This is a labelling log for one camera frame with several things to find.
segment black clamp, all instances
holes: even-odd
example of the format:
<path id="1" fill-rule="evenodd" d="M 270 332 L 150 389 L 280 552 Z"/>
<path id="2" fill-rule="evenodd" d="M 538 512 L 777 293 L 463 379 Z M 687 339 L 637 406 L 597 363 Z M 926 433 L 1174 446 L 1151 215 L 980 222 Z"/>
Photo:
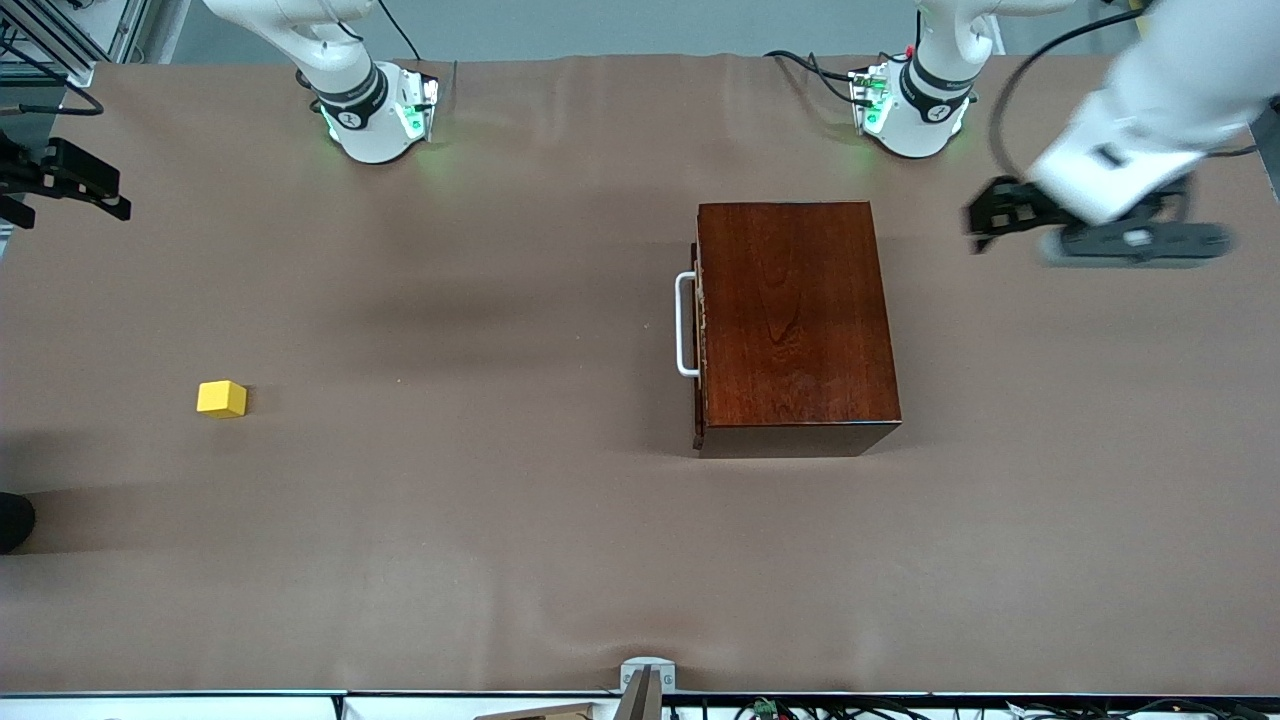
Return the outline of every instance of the black clamp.
<path id="1" fill-rule="evenodd" d="M 37 163 L 27 149 L 0 132 L 0 220 L 31 229 L 36 211 L 10 195 L 79 200 L 128 220 L 133 205 L 120 196 L 120 170 L 60 137 L 49 140 Z"/>
<path id="2" fill-rule="evenodd" d="M 1171 220 L 1158 220 L 1170 202 Z M 973 252 L 984 252 L 996 237 L 1060 224 L 1061 251 L 1075 259 L 1119 259 L 1134 264 L 1152 260 L 1212 260 L 1231 250 L 1222 225 L 1185 222 L 1190 206 L 1190 177 L 1178 178 L 1146 195 L 1124 217 L 1089 225 L 1064 210 L 1032 183 L 1002 176 L 991 181 L 966 208 Z"/>

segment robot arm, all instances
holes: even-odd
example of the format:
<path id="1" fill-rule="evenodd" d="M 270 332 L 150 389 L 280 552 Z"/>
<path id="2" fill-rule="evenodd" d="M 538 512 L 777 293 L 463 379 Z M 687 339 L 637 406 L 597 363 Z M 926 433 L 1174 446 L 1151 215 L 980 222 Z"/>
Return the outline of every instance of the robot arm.
<path id="1" fill-rule="evenodd" d="M 392 63 L 375 63 L 343 26 L 362 18 L 374 0 L 205 0 L 230 20 L 284 53 L 320 99 L 329 135 L 361 163 L 394 160 L 429 140 L 435 78 Z"/>
<path id="2" fill-rule="evenodd" d="M 928 158 L 960 132 L 969 94 L 995 49 L 993 15 L 1056 13 L 1075 0 L 915 0 L 920 37 L 906 60 L 854 73 L 860 132 L 905 158 Z"/>
<path id="3" fill-rule="evenodd" d="M 1280 3 L 1161 0 L 1029 182 L 997 178 L 970 205 L 975 250 L 1061 224 L 1041 243 L 1052 265 L 1194 266 L 1224 255 L 1222 227 L 1184 222 L 1189 173 L 1280 95 L 1277 33 Z M 1171 199 L 1181 217 L 1160 220 Z"/>

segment yellow block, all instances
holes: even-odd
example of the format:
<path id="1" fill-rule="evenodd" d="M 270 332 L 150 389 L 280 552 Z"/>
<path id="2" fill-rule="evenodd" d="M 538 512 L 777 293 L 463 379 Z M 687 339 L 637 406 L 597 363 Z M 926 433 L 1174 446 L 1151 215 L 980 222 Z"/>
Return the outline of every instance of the yellow block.
<path id="1" fill-rule="evenodd" d="M 244 415 L 248 404 L 248 391 L 230 380 L 214 380 L 200 383 L 200 395 L 196 396 L 196 413 L 204 413 L 210 418 L 227 419 Z"/>

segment brown wooden box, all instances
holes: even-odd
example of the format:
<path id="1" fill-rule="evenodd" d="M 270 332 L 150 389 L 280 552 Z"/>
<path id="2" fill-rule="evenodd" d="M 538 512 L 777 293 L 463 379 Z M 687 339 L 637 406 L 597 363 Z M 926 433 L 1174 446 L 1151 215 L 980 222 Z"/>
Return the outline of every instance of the brown wooden box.
<path id="1" fill-rule="evenodd" d="M 867 202 L 701 205 L 704 457 L 860 455 L 902 421 Z"/>

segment box lid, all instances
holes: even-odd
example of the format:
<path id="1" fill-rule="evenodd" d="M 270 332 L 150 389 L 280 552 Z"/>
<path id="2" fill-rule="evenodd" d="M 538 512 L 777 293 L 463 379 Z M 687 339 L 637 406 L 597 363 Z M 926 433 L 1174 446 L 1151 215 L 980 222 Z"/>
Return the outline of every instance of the box lid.
<path id="1" fill-rule="evenodd" d="M 899 421 L 868 202 L 698 210 L 709 427 Z"/>

